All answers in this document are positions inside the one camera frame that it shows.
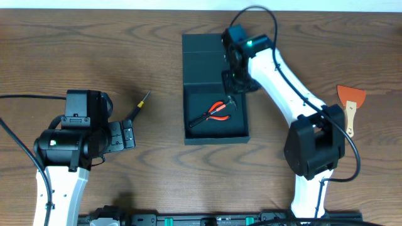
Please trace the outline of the orange scraper wooden handle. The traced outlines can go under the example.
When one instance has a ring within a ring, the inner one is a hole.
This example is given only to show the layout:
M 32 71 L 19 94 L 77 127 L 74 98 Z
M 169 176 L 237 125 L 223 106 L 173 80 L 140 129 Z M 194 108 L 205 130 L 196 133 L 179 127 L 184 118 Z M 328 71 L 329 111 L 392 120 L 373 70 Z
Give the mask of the orange scraper wooden handle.
M 355 89 L 343 85 L 337 86 L 337 93 L 339 100 L 344 106 L 345 131 L 349 137 L 354 136 L 354 118 L 356 111 L 364 103 L 366 99 L 366 91 L 361 89 Z

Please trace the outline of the black yellow screwdriver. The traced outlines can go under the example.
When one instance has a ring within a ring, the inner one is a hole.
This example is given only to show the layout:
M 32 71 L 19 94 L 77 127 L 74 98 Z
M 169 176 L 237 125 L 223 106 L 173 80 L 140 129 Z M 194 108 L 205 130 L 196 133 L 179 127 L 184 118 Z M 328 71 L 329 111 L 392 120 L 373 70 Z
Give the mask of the black yellow screwdriver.
M 139 104 L 128 114 L 126 117 L 126 120 L 133 121 L 135 117 L 139 114 L 139 112 L 142 109 L 142 106 L 144 105 L 144 102 L 148 98 L 149 94 L 151 93 L 151 90 L 147 92 L 147 94 L 144 96 L 144 98 L 139 102 Z

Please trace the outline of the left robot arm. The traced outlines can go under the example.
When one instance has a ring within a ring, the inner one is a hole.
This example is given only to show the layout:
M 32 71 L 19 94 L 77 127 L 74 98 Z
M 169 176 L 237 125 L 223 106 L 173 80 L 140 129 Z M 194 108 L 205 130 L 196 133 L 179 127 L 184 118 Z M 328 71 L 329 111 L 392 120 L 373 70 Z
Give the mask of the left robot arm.
M 135 147 L 133 122 L 109 121 L 113 104 L 96 90 L 68 90 L 65 113 L 35 140 L 35 225 L 76 225 L 92 161 Z

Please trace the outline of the small claw hammer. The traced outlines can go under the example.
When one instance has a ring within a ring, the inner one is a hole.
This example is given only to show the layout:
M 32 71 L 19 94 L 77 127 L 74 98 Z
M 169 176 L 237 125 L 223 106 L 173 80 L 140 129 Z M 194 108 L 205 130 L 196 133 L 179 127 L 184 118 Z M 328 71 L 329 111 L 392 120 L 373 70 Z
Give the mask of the small claw hammer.
M 228 108 L 230 105 L 234 107 L 234 110 L 237 110 L 237 100 L 234 96 L 228 95 L 226 102 L 223 100 L 215 102 L 207 112 L 204 112 L 201 116 L 198 116 L 196 119 L 190 121 L 188 126 L 193 128 L 199 125 L 201 122 L 208 120 L 228 121 L 231 118 L 230 114 L 226 116 L 217 116 L 216 113 Z

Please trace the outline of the red handled cutting pliers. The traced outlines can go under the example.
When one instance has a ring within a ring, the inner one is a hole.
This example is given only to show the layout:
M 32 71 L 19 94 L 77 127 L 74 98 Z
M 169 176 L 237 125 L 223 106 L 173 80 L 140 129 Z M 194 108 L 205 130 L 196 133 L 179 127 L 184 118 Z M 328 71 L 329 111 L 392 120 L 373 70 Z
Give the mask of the red handled cutting pliers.
M 215 102 L 207 112 L 209 115 L 207 118 L 207 121 L 208 120 L 214 120 L 214 121 L 229 120 L 231 118 L 230 114 L 227 114 L 227 115 L 222 114 L 222 111 L 225 108 L 226 108 L 226 105 L 222 100 Z

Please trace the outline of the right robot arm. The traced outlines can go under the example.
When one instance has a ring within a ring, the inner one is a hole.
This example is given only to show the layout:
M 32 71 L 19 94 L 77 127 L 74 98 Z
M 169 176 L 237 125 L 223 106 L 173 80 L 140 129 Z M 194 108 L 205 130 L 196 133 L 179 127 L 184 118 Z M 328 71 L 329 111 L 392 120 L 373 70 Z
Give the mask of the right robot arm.
M 288 68 L 266 35 L 248 37 L 241 25 L 221 35 L 230 69 L 222 74 L 228 95 L 264 89 L 283 114 L 289 131 L 286 162 L 295 176 L 291 211 L 296 218 L 324 216 L 328 180 L 345 154 L 345 116 L 337 104 L 327 106 Z

